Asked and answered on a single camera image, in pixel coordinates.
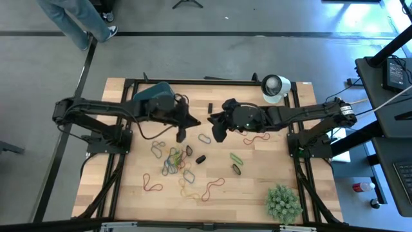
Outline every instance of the small black object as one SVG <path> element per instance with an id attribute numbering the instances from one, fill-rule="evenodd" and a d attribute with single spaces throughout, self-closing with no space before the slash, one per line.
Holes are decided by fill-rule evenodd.
<path id="1" fill-rule="evenodd" d="M 380 204 L 377 198 L 372 199 L 369 203 L 373 209 L 378 209 L 380 207 Z"/>
<path id="2" fill-rule="evenodd" d="M 233 168 L 234 172 L 236 172 L 236 174 L 238 174 L 238 175 L 241 174 L 240 169 L 239 169 L 239 167 L 238 167 L 236 164 L 233 164 L 233 165 L 232 165 L 232 168 Z"/>
<path id="3" fill-rule="evenodd" d="M 187 145 L 186 146 L 186 155 L 191 156 L 192 153 L 193 153 L 193 149 L 189 145 Z"/>
<path id="4" fill-rule="evenodd" d="M 202 155 L 201 157 L 199 157 L 199 158 L 196 159 L 196 163 L 197 163 L 197 164 L 201 164 L 203 161 L 205 161 L 205 159 L 206 159 L 206 156 L 205 156 L 205 155 Z"/>
<path id="5" fill-rule="evenodd" d="M 383 65 L 382 88 L 396 93 L 409 87 L 409 76 L 405 65 L 395 59 L 386 59 Z"/>
<path id="6" fill-rule="evenodd" d="M 207 108 L 207 113 L 212 113 L 213 110 L 213 104 L 209 103 L 209 107 Z"/>
<path id="7" fill-rule="evenodd" d="M 362 80 L 359 78 L 347 78 L 346 83 L 348 86 L 363 86 Z"/>

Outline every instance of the jeans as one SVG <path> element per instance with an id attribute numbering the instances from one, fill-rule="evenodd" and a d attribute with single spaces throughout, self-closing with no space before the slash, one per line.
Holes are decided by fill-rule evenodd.
<path id="1" fill-rule="evenodd" d="M 37 0 L 46 15 L 63 31 L 81 50 L 89 46 L 86 33 L 66 14 L 73 14 L 97 39 L 104 42 L 110 31 L 95 7 L 89 0 Z"/>

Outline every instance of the tripod stand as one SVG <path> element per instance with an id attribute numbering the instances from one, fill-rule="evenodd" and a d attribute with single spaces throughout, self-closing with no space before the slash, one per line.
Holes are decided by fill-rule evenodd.
<path id="1" fill-rule="evenodd" d="M 176 7 L 178 7 L 178 5 L 180 5 L 180 3 L 184 3 L 184 2 L 188 2 L 188 1 L 191 1 L 191 2 L 193 2 L 193 3 L 196 3 L 196 5 L 198 5 L 200 8 L 203 8 L 203 6 L 202 6 L 200 3 L 198 3 L 196 0 L 180 0 L 178 3 L 176 3 L 176 4 L 172 7 L 172 9 L 175 9 Z"/>

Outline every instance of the wooden tabletop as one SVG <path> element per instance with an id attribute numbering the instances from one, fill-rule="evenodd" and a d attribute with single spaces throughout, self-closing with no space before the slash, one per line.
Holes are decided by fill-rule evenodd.
<path id="1" fill-rule="evenodd" d="M 120 102 L 124 81 L 124 78 L 108 78 L 102 100 Z M 150 86 L 140 84 L 138 91 Z M 212 124 L 207 121 L 209 103 L 213 103 L 213 113 L 220 112 L 223 102 L 230 98 L 235 98 L 239 102 L 268 105 L 263 100 L 260 87 L 172 84 L 171 88 L 175 93 L 188 96 L 190 114 L 201 121 L 201 125 L 189 128 L 186 139 L 181 144 L 176 143 L 176 128 L 170 129 L 155 139 L 165 142 L 162 157 L 158 159 L 151 152 L 153 140 L 143 139 L 138 132 L 137 125 L 132 124 L 133 141 L 131 151 L 126 155 L 115 218 L 177 222 L 278 223 L 266 214 L 264 198 L 267 195 L 267 189 L 274 188 L 276 184 L 284 184 L 297 194 L 293 160 L 288 156 L 286 143 L 288 129 L 270 132 L 269 140 L 256 139 L 251 145 L 244 144 L 243 139 L 252 139 L 255 133 L 242 136 L 228 132 L 225 141 L 217 143 L 212 136 Z M 298 82 L 297 89 L 301 106 L 316 104 L 310 82 Z M 293 107 L 292 94 L 289 98 L 291 107 Z M 281 101 L 277 105 L 284 105 L 284 102 Z M 98 119 L 106 124 L 116 122 L 114 117 L 99 116 Z M 310 128 L 317 123 L 318 121 L 308 121 L 304 123 L 304 126 Z M 163 124 L 155 122 L 142 122 L 141 126 L 146 137 L 156 135 L 166 128 Z M 201 133 L 212 139 L 211 144 L 198 140 L 198 135 Z M 185 168 L 191 166 L 190 171 L 194 174 L 195 180 L 193 184 L 186 182 L 184 192 L 181 192 L 179 180 L 182 179 L 185 168 L 176 174 L 167 176 L 162 175 L 162 168 L 170 148 L 184 150 L 186 145 L 193 149 L 193 154 L 184 160 Z M 235 153 L 243 160 L 244 165 L 238 165 L 241 170 L 240 176 L 232 169 L 233 160 L 230 158 L 230 153 Z M 205 155 L 206 160 L 201 164 L 196 164 L 196 158 L 201 155 Z M 108 154 L 101 154 L 93 157 L 85 165 L 73 208 L 73 216 L 81 214 L 99 193 L 107 161 Z M 311 161 L 318 195 L 333 215 L 342 220 L 331 168 L 322 159 L 311 159 Z M 163 190 L 145 191 L 143 189 L 145 173 L 150 174 L 147 188 L 161 184 Z M 202 201 L 200 197 L 205 193 L 207 183 L 219 178 L 225 179 L 224 185 L 212 186 L 210 199 Z M 192 193 L 194 193 L 193 198 L 187 197 Z M 110 200 L 111 192 L 106 199 L 104 215 L 108 215 Z M 307 192 L 306 203 L 309 218 L 314 221 L 312 204 Z M 302 223 L 302 217 L 297 217 L 295 223 Z"/>

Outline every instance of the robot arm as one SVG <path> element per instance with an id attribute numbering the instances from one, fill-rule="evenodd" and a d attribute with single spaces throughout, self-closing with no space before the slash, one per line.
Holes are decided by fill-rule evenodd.
<path id="1" fill-rule="evenodd" d="M 190 115 L 186 98 L 174 94 L 167 83 L 158 84 L 138 93 L 132 101 L 125 103 L 74 98 L 63 99 L 56 103 L 53 121 L 57 125 L 74 123 L 101 134 L 105 139 L 116 144 L 122 139 L 122 128 L 105 125 L 87 115 L 109 115 L 136 123 L 153 121 L 177 126 L 179 128 L 177 142 L 182 142 L 186 137 L 186 128 L 200 125 L 200 121 Z"/>
<path id="2" fill-rule="evenodd" d="M 251 103 L 229 99 L 222 105 L 223 111 L 212 114 L 207 120 L 213 124 L 212 132 L 217 142 L 223 142 L 226 131 L 239 130 L 252 132 L 279 131 L 289 124 L 313 119 L 325 119 L 311 130 L 306 138 L 324 135 L 331 129 L 353 126 L 357 120 L 351 106 L 335 98 L 332 102 L 287 108 L 286 106 L 256 106 Z"/>

